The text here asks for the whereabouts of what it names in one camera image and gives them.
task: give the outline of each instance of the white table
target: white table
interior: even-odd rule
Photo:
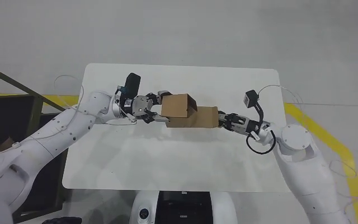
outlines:
[[[139,94],[168,90],[189,93],[200,106],[217,106],[258,120],[244,93],[279,82],[273,69],[89,64],[84,100],[93,90],[114,93],[127,75],[142,77]],[[260,95],[264,120],[285,126],[281,90]],[[258,150],[265,150],[252,142]],[[163,123],[95,125],[70,147],[63,185],[71,189],[289,192],[274,155],[257,155],[245,136],[225,129],[169,129]]]

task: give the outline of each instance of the concrete floor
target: concrete floor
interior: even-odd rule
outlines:
[[[354,0],[3,0],[0,72],[54,94],[57,76],[81,79],[92,62],[274,68],[283,86],[314,104],[304,112],[358,156],[357,13]],[[62,95],[79,92],[72,81],[59,88]],[[0,83],[0,92],[18,91]],[[328,161],[337,158],[322,142],[317,145]],[[347,193],[346,181],[335,178],[339,191]],[[52,216],[125,223],[134,195],[76,190]],[[291,194],[233,198],[240,223],[307,223]],[[340,198],[342,206],[346,202]],[[354,217],[352,208],[348,215]]]

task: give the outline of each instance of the cardboard box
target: cardboard box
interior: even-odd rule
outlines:
[[[196,101],[189,94],[164,96],[161,116],[188,118],[197,111]]]
[[[217,128],[219,126],[218,108],[198,106],[188,118],[169,118],[167,128]]]
[[[216,128],[219,126],[217,107],[196,106],[189,94],[164,96],[161,116],[169,118],[168,128]]]

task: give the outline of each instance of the yellow floor line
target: yellow floor line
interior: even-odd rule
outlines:
[[[44,96],[60,106],[66,106],[65,103],[62,102],[56,95],[44,95]],[[61,96],[61,98],[68,105],[74,105],[78,102],[78,96],[65,95],[65,96]],[[331,135],[328,131],[326,131],[319,124],[317,124],[314,120],[312,120],[307,115],[303,114],[303,112],[299,110],[295,105],[285,103],[285,112],[286,114],[291,115],[301,125],[305,126],[307,130],[309,130],[312,134],[314,134],[319,140],[321,140],[329,148],[335,151],[340,156],[342,161],[344,161],[346,164],[348,164],[351,167],[355,167],[354,156],[352,152],[344,144],[338,141],[333,135]],[[343,170],[347,176],[355,175],[355,173],[347,166],[343,166]],[[347,178],[347,184],[351,196],[358,197],[358,177]],[[353,207],[355,211],[356,220],[358,220],[358,203],[355,203]]]

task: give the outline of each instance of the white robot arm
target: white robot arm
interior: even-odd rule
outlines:
[[[11,214],[27,198],[39,171],[89,132],[94,124],[105,124],[109,120],[126,116],[146,123],[168,121],[150,109],[153,105],[161,104],[162,97],[170,93],[161,91],[157,95],[137,96],[138,77],[131,73],[125,87],[119,87],[114,96],[105,92],[92,92],[88,101],[78,108],[75,106],[75,110],[62,112],[33,135],[0,153],[1,223],[12,223]],[[128,91],[129,86],[134,86],[134,91]],[[122,93],[120,97],[117,96],[118,91]],[[348,224],[348,219],[338,206],[335,183],[328,165],[310,134],[296,125],[277,128],[263,122],[262,118],[263,114],[260,115],[260,122],[256,122],[220,111],[219,125],[247,135],[247,140],[254,136],[257,142],[272,144],[282,175],[311,223]],[[291,156],[300,150],[306,151],[306,157],[294,162]]]
[[[329,166],[310,133],[299,125],[279,128],[273,123],[264,122],[263,111],[257,100],[258,95],[252,90],[246,93],[244,102],[248,108],[256,108],[259,122],[220,111],[220,126],[247,135],[247,145],[255,153],[263,155],[273,151],[285,182],[302,205],[310,223],[349,224],[338,205],[335,181]],[[271,145],[271,148],[266,152],[255,151],[248,143],[250,137],[262,145]],[[293,156],[299,151],[304,151],[305,156],[296,161]]]

